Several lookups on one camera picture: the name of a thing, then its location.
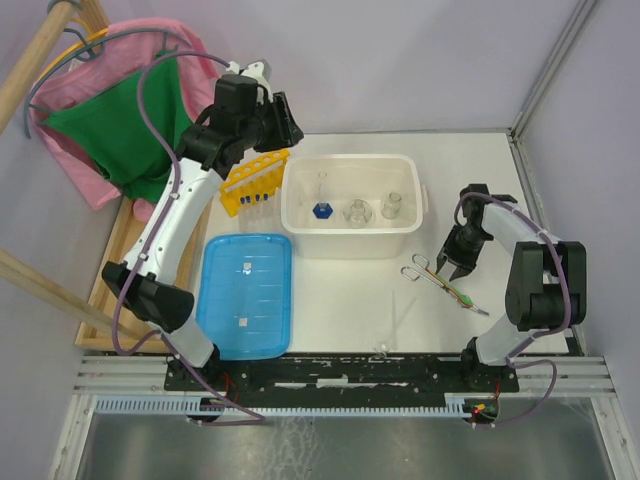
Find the yellow test tube rack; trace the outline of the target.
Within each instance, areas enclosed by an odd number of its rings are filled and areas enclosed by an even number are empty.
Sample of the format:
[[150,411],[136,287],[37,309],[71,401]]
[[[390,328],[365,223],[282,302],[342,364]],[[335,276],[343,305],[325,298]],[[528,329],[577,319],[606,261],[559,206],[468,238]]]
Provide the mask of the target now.
[[[286,164],[290,158],[288,149],[263,154],[254,160],[235,167],[220,187],[220,202],[229,217],[235,217],[243,206],[256,202],[255,195],[273,196],[282,185]],[[241,197],[249,197],[247,205],[241,205]]]

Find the small glass bottle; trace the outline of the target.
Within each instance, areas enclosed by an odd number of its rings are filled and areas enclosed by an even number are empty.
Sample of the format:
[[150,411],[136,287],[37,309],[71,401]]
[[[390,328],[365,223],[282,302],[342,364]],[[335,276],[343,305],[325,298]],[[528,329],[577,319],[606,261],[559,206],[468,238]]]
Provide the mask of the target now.
[[402,196],[397,192],[390,192],[382,201],[381,215],[387,220],[396,219],[402,207]]

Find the round glass flask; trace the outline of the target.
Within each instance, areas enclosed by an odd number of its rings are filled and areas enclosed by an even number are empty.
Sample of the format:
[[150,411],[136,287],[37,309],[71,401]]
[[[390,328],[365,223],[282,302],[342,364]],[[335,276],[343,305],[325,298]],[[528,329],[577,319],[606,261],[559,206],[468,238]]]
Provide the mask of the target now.
[[347,225],[352,229],[365,228],[373,216],[368,202],[363,199],[354,199],[343,210],[343,217]]

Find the clear tube with blue cap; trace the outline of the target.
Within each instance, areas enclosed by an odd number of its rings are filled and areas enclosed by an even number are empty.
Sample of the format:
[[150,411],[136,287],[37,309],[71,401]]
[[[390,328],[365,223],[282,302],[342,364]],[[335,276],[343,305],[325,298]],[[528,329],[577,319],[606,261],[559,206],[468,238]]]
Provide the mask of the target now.
[[328,202],[326,192],[327,173],[320,171],[317,175],[317,202],[312,209],[314,216],[319,220],[328,220],[333,214],[333,208]]

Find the white plastic bin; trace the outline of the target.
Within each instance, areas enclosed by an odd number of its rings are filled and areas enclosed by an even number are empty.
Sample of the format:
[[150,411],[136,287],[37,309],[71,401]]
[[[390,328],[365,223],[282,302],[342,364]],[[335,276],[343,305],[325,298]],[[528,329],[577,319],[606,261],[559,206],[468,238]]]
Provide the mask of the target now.
[[[327,173],[326,192],[333,214],[317,219],[318,173]],[[390,192],[402,196],[396,219],[381,215]],[[365,228],[352,229],[343,217],[354,199],[369,203],[373,216]],[[281,190],[281,222],[296,253],[314,260],[390,259],[398,256],[421,227],[428,209],[426,188],[415,163],[397,154],[333,154],[296,157],[285,167]]]

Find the coloured plastic spoons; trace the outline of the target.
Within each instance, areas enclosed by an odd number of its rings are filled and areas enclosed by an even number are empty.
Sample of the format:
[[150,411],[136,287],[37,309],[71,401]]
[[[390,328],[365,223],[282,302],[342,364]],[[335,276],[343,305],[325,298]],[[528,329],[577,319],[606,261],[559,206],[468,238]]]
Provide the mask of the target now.
[[441,276],[432,271],[429,272],[429,275],[436,280],[436,282],[440,285],[440,287],[450,296],[452,296],[457,303],[462,308],[470,309],[473,306],[473,301],[463,293],[459,292],[457,289],[452,287],[447,281],[445,281]]

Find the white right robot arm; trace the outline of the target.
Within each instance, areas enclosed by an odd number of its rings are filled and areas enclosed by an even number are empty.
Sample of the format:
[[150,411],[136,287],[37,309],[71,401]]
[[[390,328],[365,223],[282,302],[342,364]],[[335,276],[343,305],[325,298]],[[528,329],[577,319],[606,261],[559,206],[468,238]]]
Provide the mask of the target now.
[[436,270],[454,267],[450,281],[470,275],[484,245],[497,241],[511,256],[505,314],[462,352],[459,379],[481,391],[495,379],[495,368],[512,361],[534,341],[581,324],[587,313],[587,252],[577,241],[564,241],[536,224],[506,194],[492,194],[485,184],[460,191],[454,226],[437,257]]

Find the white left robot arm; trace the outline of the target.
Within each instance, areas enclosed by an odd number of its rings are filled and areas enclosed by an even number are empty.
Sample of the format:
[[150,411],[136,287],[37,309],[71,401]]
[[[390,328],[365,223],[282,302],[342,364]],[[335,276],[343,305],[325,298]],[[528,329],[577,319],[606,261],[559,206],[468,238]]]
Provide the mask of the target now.
[[209,390],[221,378],[215,351],[198,326],[195,297],[175,284],[183,252],[204,208],[246,151],[269,153],[304,137],[285,93],[268,92],[257,80],[225,74],[214,101],[172,150],[172,172],[136,245],[119,262],[107,262],[102,278],[126,308],[163,335],[189,364],[187,379]]

